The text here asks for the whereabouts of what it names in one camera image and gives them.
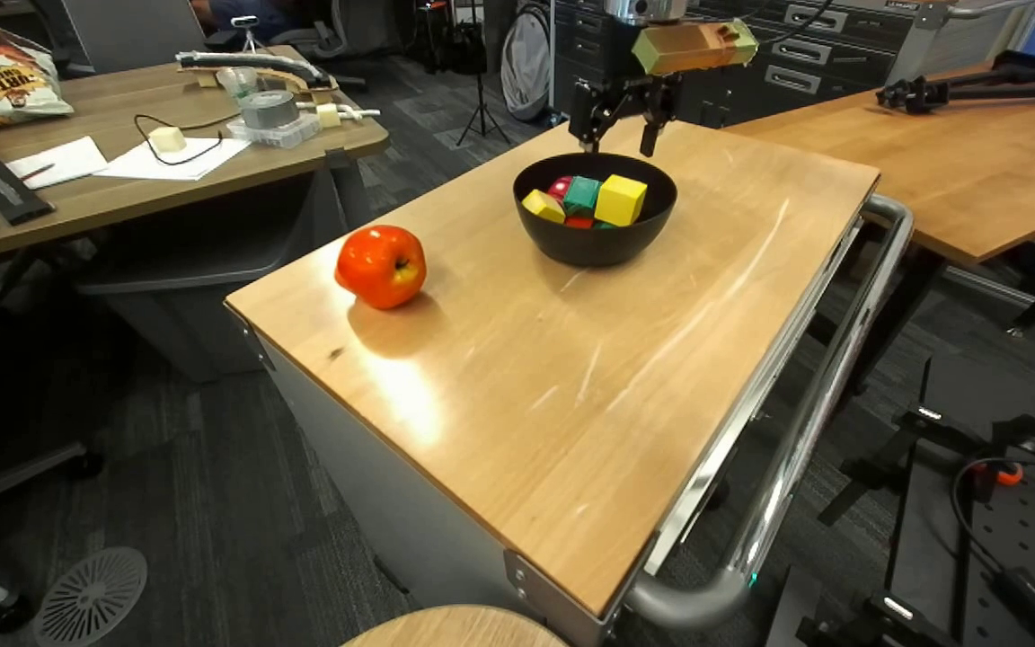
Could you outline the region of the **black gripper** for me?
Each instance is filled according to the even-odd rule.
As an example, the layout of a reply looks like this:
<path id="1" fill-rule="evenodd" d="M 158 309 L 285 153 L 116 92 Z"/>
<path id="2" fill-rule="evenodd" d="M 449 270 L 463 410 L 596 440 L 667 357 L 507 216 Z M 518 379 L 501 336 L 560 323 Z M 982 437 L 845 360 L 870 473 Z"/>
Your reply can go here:
<path id="1" fill-rule="evenodd" d="M 675 81 L 674 80 L 622 80 L 622 81 L 589 81 L 572 86 L 568 129 L 582 152 L 600 152 L 600 135 L 631 113 L 645 117 L 641 153 L 656 159 L 657 135 L 674 117 Z"/>

